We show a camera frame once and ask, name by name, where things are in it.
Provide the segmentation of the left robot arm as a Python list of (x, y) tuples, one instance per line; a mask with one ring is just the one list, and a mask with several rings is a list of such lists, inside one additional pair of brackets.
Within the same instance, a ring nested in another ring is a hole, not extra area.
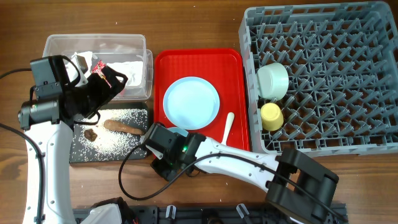
[(32, 60), (35, 84), (18, 120), (28, 150), (24, 223), (75, 223), (69, 153), (75, 116), (92, 118), (118, 95), (127, 76), (99, 62), (89, 77), (64, 55)]

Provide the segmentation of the white plastic spoon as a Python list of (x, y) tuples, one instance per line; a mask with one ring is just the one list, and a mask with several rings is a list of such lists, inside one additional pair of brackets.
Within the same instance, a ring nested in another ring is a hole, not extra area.
[(228, 136), (229, 136), (229, 132), (231, 131), (231, 127), (233, 125), (233, 121), (234, 121), (234, 113), (233, 112), (229, 112), (227, 117), (226, 117), (226, 122), (225, 122), (225, 126), (224, 126), (224, 132), (223, 132), (223, 138), (221, 141), (221, 144), (226, 145), (226, 142), (228, 140)]

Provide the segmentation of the light green bowl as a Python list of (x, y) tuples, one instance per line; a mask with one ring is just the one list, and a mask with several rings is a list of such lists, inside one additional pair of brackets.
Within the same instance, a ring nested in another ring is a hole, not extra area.
[(281, 63), (272, 63), (257, 71), (259, 96), (271, 100), (281, 100), (289, 87), (289, 75)]

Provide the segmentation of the white tissue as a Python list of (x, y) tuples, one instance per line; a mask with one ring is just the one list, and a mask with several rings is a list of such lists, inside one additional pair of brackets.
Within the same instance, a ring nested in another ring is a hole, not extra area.
[[(81, 53), (75, 52), (70, 60), (74, 65), (77, 66), (80, 73), (80, 81), (76, 84), (76, 86), (86, 85), (95, 63), (99, 62), (99, 58), (93, 52), (86, 51)], [(71, 62), (67, 62), (65, 67), (71, 82), (78, 78), (78, 72)]]
[(126, 88), (140, 88), (143, 82), (142, 61), (108, 63), (108, 67), (127, 76)]

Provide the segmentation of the light blue plate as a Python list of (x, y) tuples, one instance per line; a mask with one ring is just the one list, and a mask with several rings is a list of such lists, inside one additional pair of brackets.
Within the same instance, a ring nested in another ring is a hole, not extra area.
[(197, 130), (208, 126), (220, 110), (216, 88), (199, 77), (184, 77), (173, 82), (162, 102), (166, 118), (176, 127)]

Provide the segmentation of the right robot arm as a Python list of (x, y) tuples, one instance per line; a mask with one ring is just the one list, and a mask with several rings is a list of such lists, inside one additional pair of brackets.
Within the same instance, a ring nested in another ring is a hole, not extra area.
[(183, 136), (154, 123), (143, 146), (152, 168), (169, 182), (179, 173), (200, 170), (242, 180), (266, 192), (266, 201), (300, 223), (323, 223), (339, 181), (331, 170), (296, 149), (280, 155), (257, 154), (223, 145), (200, 133)]

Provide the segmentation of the small light blue bowl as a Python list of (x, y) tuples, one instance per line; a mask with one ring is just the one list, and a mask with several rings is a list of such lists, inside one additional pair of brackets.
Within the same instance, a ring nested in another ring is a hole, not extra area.
[(171, 131), (174, 134), (178, 134), (181, 135), (183, 137), (187, 137), (188, 136), (188, 131), (179, 127), (171, 127), (168, 128), (169, 131)]

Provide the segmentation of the red strawberry cake wrapper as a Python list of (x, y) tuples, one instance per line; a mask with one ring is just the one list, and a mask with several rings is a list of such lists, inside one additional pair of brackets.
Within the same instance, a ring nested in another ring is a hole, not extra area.
[(91, 70), (89, 82), (94, 83), (109, 95), (118, 95), (124, 90), (127, 76), (119, 73), (100, 60)]

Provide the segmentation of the yellow plastic cup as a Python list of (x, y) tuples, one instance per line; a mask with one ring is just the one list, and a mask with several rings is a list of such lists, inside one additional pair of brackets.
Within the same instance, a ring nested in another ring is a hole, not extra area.
[(267, 131), (276, 131), (282, 127), (284, 118), (279, 106), (275, 103), (266, 103), (261, 109), (262, 127)]

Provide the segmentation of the brown carrot-shaped food scrap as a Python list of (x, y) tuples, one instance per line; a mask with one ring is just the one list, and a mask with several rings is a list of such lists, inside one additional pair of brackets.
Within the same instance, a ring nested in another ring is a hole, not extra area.
[(119, 121), (115, 121), (115, 120), (111, 120), (111, 119), (107, 119), (103, 123), (103, 126), (110, 131), (124, 132), (124, 133), (129, 133), (129, 134), (136, 134), (136, 135), (144, 135), (144, 132), (140, 129), (133, 128), (133, 127), (123, 124)]

